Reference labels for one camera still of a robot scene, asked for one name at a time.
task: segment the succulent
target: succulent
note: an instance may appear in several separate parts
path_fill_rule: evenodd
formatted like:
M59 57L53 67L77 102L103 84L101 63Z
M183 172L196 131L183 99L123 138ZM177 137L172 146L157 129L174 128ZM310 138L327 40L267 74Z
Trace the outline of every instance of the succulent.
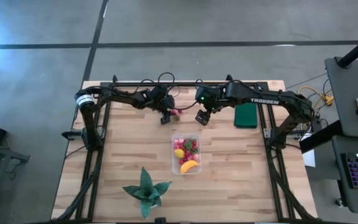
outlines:
M150 208L153 205L161 207L161 195L163 195L171 185L171 182L162 182L153 185L150 174L142 167L140 174L140 186L127 186L123 189L132 197L140 200L140 210L142 217L147 218Z

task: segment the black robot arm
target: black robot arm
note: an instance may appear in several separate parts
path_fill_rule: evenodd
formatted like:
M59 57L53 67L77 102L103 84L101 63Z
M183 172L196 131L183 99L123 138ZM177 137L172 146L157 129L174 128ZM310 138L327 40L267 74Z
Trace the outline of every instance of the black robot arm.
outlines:
M285 148L287 135L300 123L307 123L314 119L314 110L310 100L292 91L270 91L253 89L246 84L233 80L227 84L211 88L200 86L196 92L196 101L203 104L206 111L199 110L196 120L207 125L211 113L221 111L224 107L235 107L244 103L261 103L278 105L287 109L289 116L270 133L269 146Z
M156 85L153 90L145 89L129 93L115 88L94 86L78 91L75 100L81 111L84 125L81 137L87 150L98 150L102 146L101 136L97 131L97 124L94 123L93 114L106 102L114 101L132 105L142 110L150 108L162 113L161 124L170 122L171 112L175 106L172 95L168 95L167 87ZM94 102L92 95L99 95L99 103Z

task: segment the gray floor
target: gray floor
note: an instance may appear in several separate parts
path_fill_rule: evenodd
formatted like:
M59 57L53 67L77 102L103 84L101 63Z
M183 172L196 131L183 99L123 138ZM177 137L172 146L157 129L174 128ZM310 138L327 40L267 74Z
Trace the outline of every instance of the gray floor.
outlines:
M90 43L102 0L0 0L0 44ZM354 0L115 0L99 42L358 40ZM286 86L325 72L324 59L352 45L98 49L90 80L284 80ZM0 193L0 223L50 218L88 49L0 50L0 127L10 146L31 154ZM326 76L306 83L320 89ZM337 120L335 107L322 117ZM358 214L333 204L335 181L311 178L323 220L358 223Z

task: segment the wooden table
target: wooden table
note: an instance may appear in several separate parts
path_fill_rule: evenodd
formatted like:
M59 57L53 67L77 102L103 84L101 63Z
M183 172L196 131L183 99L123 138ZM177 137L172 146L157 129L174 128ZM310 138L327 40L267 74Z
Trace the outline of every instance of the wooden table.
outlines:
M282 80L267 82L270 90L285 89ZM84 87L99 83L84 82ZM181 87L180 90L175 98L176 106L181 108L192 104L195 88ZM173 89L172 95L176 93L177 90ZM220 113L212 114L209 124L202 126L195 121L195 114L200 108L196 105L185 111L179 122L172 121L162 126L161 114L155 111L137 110L130 105L112 103L94 222L152 222L156 217L166 217L168 222L276 220L260 125L256 129L237 129L233 126L234 110L225 108ZM274 106L273 110L277 124L280 125L288 113L279 106ZM264 111L268 121L267 110ZM82 117L78 116L74 128L82 127ZM170 138L175 133L200 135L203 163L200 174L172 173ZM288 142L298 144L295 140ZM82 145L81 141L72 141L67 153ZM287 146L283 156L292 192L307 211L316 217L300 150ZM83 150L66 159L52 218L62 214L78 193L85 157L86 150ZM162 207L153 208L146 220L140 215L137 200L122 189L123 186L139 184L142 166L149 171L154 183L173 181L162 197ZM282 192L280 197L286 214Z

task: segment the plastic box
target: plastic box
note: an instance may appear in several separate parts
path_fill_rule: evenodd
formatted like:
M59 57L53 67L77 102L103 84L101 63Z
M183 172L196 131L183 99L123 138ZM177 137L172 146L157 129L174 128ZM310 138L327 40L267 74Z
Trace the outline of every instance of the plastic box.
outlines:
M186 173L184 174L198 174L201 172L201 170L203 169L203 165L202 165L202 159L201 159L201 144L200 144L200 136L198 134L173 134L171 137L171 153L172 153L172 172L174 174L179 174L179 175L183 175L180 173L180 167L181 165L179 164L179 158L177 158L175 156L175 153L173 152L173 150L175 150L174 147L174 140L176 139L188 139L188 138L192 138L192 139L196 139L197 140L197 147L198 147L198 159L199 159L199 163L198 166L196 167L192 167L190 168Z

